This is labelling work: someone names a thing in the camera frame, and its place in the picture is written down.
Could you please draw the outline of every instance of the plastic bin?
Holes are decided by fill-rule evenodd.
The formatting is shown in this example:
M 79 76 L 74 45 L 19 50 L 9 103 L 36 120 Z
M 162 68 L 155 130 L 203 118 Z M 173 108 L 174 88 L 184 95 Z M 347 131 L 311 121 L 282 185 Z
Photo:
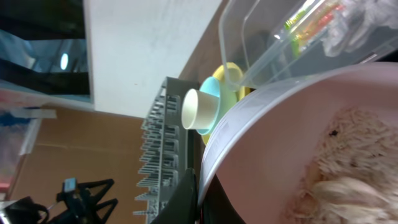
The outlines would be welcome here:
M 258 88 L 374 61 L 398 48 L 397 29 L 386 24 L 364 29 L 367 11 L 346 5 L 348 1 L 230 0 L 219 23 L 221 56 L 224 66 L 234 62 L 244 71 L 240 77 L 226 69 L 230 87 Z M 366 35 L 347 44 L 359 32 Z M 325 47 L 333 42 L 332 34 L 347 40 L 338 53 Z

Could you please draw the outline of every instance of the gray dish rack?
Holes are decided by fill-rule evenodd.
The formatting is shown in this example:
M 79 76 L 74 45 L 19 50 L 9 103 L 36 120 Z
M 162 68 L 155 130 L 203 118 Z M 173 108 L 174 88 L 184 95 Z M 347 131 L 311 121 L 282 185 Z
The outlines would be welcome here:
M 193 133 L 181 124 L 182 101 L 192 88 L 198 89 L 198 83 L 167 77 L 141 126 L 144 153 L 140 161 L 145 165 L 138 173 L 147 177 L 137 186 L 149 190 L 136 197 L 147 201 L 147 210 L 133 214 L 146 215 L 146 223 L 166 206 L 185 170 L 193 167 Z

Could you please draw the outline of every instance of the dark speck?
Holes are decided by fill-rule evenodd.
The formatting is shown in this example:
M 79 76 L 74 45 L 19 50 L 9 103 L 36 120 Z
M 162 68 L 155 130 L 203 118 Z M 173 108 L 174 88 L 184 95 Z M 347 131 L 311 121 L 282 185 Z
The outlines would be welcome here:
M 338 134 L 338 131 L 333 130 L 331 133 L 329 133 L 329 136 L 336 136 Z

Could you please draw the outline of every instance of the yellow plate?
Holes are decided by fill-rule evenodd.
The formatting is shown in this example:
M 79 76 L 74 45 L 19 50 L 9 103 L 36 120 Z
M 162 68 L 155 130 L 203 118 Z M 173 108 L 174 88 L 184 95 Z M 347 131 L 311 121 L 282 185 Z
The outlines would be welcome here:
M 239 77 L 242 77 L 242 76 L 243 76 L 242 70 L 241 70 L 235 63 L 228 62 L 228 63 L 226 64 L 226 66 L 227 66 L 227 68 L 228 68 L 228 70 L 229 70 L 229 73 L 238 74 Z M 225 72 L 224 72 L 224 66 L 223 66 L 223 65 L 221 65 L 220 67 L 218 67 L 218 68 L 216 69 L 216 71 L 213 73 L 213 77 L 215 77 L 216 79 L 218 79 L 218 80 L 221 81 L 221 82 L 224 81 L 224 75 L 225 75 Z M 238 101 L 239 101 L 239 100 L 242 100 L 242 99 L 243 99 L 245 96 L 247 96 L 249 93 L 250 93 L 250 88 L 248 88 L 248 87 L 242 87 L 239 91 L 236 92 L 236 96 L 237 96 L 237 98 L 238 98 Z M 203 140 L 203 142 L 204 142 L 205 144 L 207 144 L 207 142 L 208 142 L 209 139 L 210 139 L 210 134 L 206 134 L 206 135 L 201 136 L 201 139 Z

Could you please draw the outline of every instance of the cup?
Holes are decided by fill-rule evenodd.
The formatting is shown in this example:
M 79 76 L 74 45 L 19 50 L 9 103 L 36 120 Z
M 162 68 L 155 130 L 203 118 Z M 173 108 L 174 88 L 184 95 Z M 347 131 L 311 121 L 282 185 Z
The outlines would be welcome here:
M 182 126 L 185 129 L 208 129 L 216 117 L 219 101 L 217 96 L 188 90 L 182 103 Z

